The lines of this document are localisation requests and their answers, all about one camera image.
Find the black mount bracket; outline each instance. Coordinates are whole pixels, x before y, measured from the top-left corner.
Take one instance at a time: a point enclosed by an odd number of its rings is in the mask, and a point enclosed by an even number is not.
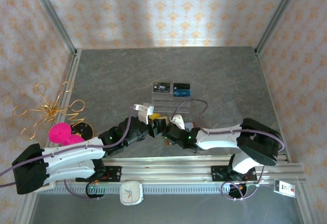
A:
[[[233,154],[228,165],[213,165],[211,166],[211,176],[213,182],[231,182],[231,181],[257,181],[255,168],[251,168],[246,174],[241,174],[232,169],[232,162],[235,157]]]
[[[122,167],[121,166],[105,166],[106,171],[103,176],[108,174],[108,177],[105,179],[98,179],[99,182],[120,182],[122,177]],[[92,182],[92,177],[90,178],[76,178],[76,182]]]

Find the patterned wallpaper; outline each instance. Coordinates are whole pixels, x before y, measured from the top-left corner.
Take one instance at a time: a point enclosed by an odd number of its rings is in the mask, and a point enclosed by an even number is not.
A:
[[[51,0],[76,48],[256,46],[281,0]]]
[[[69,52],[39,0],[0,0],[0,172],[29,145],[44,144],[46,128],[41,124],[33,141],[22,141],[21,130],[40,120],[29,113],[24,119],[12,116],[14,106],[32,108],[42,98],[32,93],[38,82],[46,83],[46,97],[54,99],[67,69]],[[13,182],[10,172],[0,184]],[[20,196],[16,187],[0,189],[0,223],[13,223]]]
[[[327,0],[293,0],[260,58],[291,157],[327,223]]]

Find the white clock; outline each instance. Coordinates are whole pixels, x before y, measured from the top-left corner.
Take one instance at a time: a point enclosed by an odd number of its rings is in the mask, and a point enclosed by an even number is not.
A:
[[[123,205],[137,205],[143,200],[143,187],[137,181],[125,182],[121,185],[120,197]]]

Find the metal frame bar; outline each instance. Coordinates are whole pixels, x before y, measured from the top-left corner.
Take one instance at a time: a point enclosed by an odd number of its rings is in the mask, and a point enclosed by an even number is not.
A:
[[[75,77],[76,77],[76,72],[77,72],[77,67],[78,63],[81,57],[81,50],[78,50],[77,53],[72,56],[71,64],[69,66],[67,76],[66,76],[66,81],[71,81],[74,82]],[[60,107],[67,106],[69,103],[69,100],[71,99],[71,92],[64,92],[64,95],[62,98],[59,100],[59,105]],[[56,116],[57,121],[64,122],[65,121],[65,116],[61,115],[61,113],[58,113]],[[52,143],[49,141],[47,138],[45,146],[49,147],[51,146]],[[22,196],[22,200],[20,201],[17,214],[14,219],[14,224],[27,224],[30,222],[34,204],[36,201],[36,195],[35,193],[30,193]]]
[[[126,181],[139,181],[145,194],[220,194],[221,182],[213,182],[212,165],[227,165],[230,156],[183,156],[150,158],[104,159],[104,164],[122,166],[121,182],[100,183],[91,194],[119,194],[120,185]],[[262,166],[257,166],[257,175]],[[266,166],[261,186],[272,185],[279,179],[296,185],[297,202],[305,224],[320,223],[313,205],[305,174],[299,163],[289,163],[287,156],[278,156],[276,166]],[[70,181],[69,188],[78,194],[85,194],[86,183]],[[54,189],[39,194],[69,194],[62,181]]]
[[[282,0],[277,7],[274,15],[272,16],[264,34],[262,35],[257,47],[255,48],[256,53],[259,54],[264,49],[266,43],[270,39],[272,33],[274,32],[276,26],[278,25],[280,19],[282,18],[284,12],[286,11],[291,0]]]
[[[67,46],[68,50],[72,55],[75,54],[76,50],[74,44],[69,37],[66,29],[64,28],[59,16],[57,15],[55,8],[51,4],[50,0],[40,0],[45,11],[47,12],[48,16],[50,17],[51,21],[53,22],[55,28],[57,29],[60,37],[62,38],[63,42]]]
[[[261,62],[260,62],[260,57],[259,56],[255,56],[255,58],[257,59],[258,63],[259,63],[259,67],[261,69],[261,72],[264,76],[264,79],[266,80],[266,77],[265,77],[265,74],[262,70],[262,66],[261,66]],[[277,123],[278,123],[278,126],[280,124],[279,122],[279,118],[278,118],[278,115],[276,113],[276,109],[275,109],[275,105],[274,105],[274,102],[273,102],[273,99],[271,97],[271,93],[270,93],[270,90],[268,89],[268,93],[269,93],[269,96],[270,96],[270,99],[271,99],[271,102],[273,104],[273,108],[274,108],[274,111],[275,111],[275,115],[276,115],[276,118],[277,118]],[[285,149],[286,149],[286,157],[287,157],[287,160],[289,162],[292,162],[292,155],[290,154],[290,151],[288,150],[288,146],[287,144],[285,143]],[[297,194],[297,203],[299,205],[299,208],[300,208],[300,212],[301,212],[301,215],[302,215],[302,218],[303,218],[303,221],[304,223],[308,223],[308,224],[313,224],[313,223],[316,223],[316,224],[319,224],[320,223],[320,220],[318,218],[318,215],[317,215],[317,212],[315,210],[315,208],[313,208],[314,204],[313,204],[313,200],[312,198],[310,197],[310,194],[309,194],[309,187],[307,185],[307,183],[304,183],[304,182],[294,182],[294,184],[296,184],[296,187],[297,187],[297,190],[298,190],[298,194]]]

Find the gray tabletop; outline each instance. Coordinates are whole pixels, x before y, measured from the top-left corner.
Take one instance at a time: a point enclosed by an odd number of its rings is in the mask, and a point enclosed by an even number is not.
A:
[[[82,51],[71,101],[83,99],[80,117],[99,134],[128,117],[131,105],[151,103],[152,82],[190,83],[193,102],[184,121],[205,128],[223,128],[253,118],[279,130],[270,96],[251,47],[172,47]],[[198,155],[226,155],[214,148]],[[115,157],[186,156],[158,136],[134,143]]]
[[[260,187],[243,201],[222,195],[145,195],[136,206],[124,206],[118,194],[98,202],[71,195],[39,194],[30,224],[301,224],[296,199]]]

